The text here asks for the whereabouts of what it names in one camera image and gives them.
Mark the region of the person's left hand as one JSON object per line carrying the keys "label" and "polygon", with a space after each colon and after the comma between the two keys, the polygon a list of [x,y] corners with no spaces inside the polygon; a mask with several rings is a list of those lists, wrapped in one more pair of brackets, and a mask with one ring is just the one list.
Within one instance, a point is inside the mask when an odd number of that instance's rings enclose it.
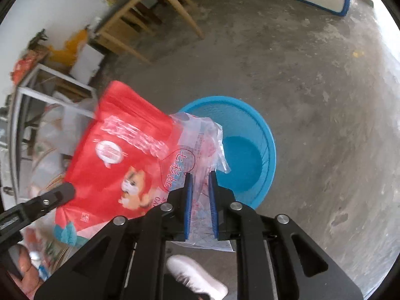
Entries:
{"label": "person's left hand", "polygon": [[33,265],[27,248],[21,244],[17,244],[16,247],[18,250],[17,266],[22,274],[22,279],[18,279],[13,273],[10,273],[10,276],[29,299],[34,299],[35,293],[43,285],[44,280],[39,276],[38,269]]}

